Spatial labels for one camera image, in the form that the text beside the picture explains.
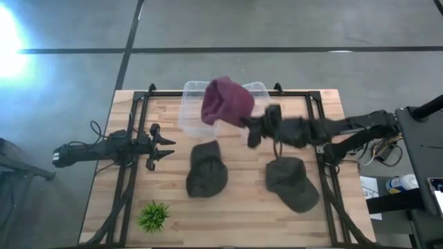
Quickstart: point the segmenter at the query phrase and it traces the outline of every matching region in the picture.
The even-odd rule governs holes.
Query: purple beanie
[[[219,77],[212,80],[206,88],[201,107],[201,121],[214,125],[218,119],[245,127],[240,118],[251,117],[254,108],[254,97],[229,77]]]

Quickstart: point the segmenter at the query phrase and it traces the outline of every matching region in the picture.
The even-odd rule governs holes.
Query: container lid
[[[418,188],[417,179],[415,178],[414,174],[407,174],[403,176],[401,182],[404,188],[407,190]]]

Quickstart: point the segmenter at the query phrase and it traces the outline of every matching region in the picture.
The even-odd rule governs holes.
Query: baseball cap
[[[307,178],[305,164],[294,157],[282,156],[266,165],[266,188],[298,213],[315,207],[320,198],[317,189]]]
[[[189,197],[211,197],[228,182],[228,169],[222,162],[217,141],[196,145],[191,151],[190,171],[186,178]]]

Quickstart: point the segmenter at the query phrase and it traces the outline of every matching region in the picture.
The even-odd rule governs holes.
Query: paper
[[[365,194],[365,199],[379,197],[379,188],[377,187],[377,180],[372,177],[360,176],[361,187]],[[370,214],[371,219],[381,221],[381,214]]]

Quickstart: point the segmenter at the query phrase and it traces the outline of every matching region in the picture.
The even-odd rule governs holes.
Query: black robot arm
[[[266,108],[263,116],[245,120],[245,124],[250,131],[249,147],[256,147],[260,143],[260,136],[271,137],[297,148],[326,144],[323,147],[325,162],[331,164],[338,163],[348,151],[358,149],[371,140],[394,137],[399,133],[394,115],[383,110],[343,120],[282,119],[280,107],[272,105]],[[334,136],[347,133],[355,134],[343,142],[330,143]]]
[[[162,138],[160,126],[153,124],[150,128],[152,138],[144,131],[136,139],[131,139],[125,130],[115,131],[106,139],[96,144],[62,145],[53,154],[56,167],[66,167],[80,161],[113,160],[121,166],[131,165],[135,156],[149,154],[146,168],[155,170],[155,160],[174,153],[173,150],[158,150],[156,144],[173,145],[174,141]]]

